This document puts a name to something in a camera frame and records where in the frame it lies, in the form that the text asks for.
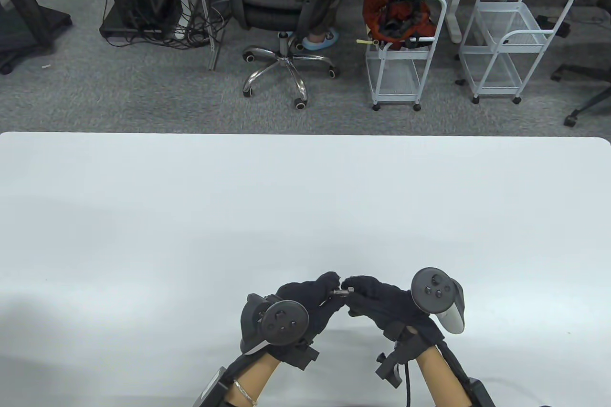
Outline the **person's left hand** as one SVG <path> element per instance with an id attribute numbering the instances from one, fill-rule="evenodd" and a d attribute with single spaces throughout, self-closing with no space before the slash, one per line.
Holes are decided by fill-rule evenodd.
<path id="1" fill-rule="evenodd" d="M 340 288 L 340 276 L 334 271 L 323 273 L 314 281 L 291 282 L 282 285 L 276 295 L 283 300 L 300 303 L 308 312 L 309 324 L 302 338 L 296 344 L 267 346 L 267 353 L 280 361 L 296 367 L 289 354 L 293 348 L 305 350 L 314 338 L 323 332 L 330 318 L 345 304 L 344 298 L 333 294 Z"/>

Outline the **person's right hand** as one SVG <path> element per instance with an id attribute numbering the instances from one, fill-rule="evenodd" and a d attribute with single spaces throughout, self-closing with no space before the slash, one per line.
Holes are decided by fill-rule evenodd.
<path id="1" fill-rule="evenodd" d="M 390 340 L 405 342 L 419 336 L 426 348 L 444 340 L 429 314 L 417 307 L 410 291 L 364 275 L 346 278 L 341 287 L 353 288 L 346 297 L 349 315 L 370 318 Z"/>

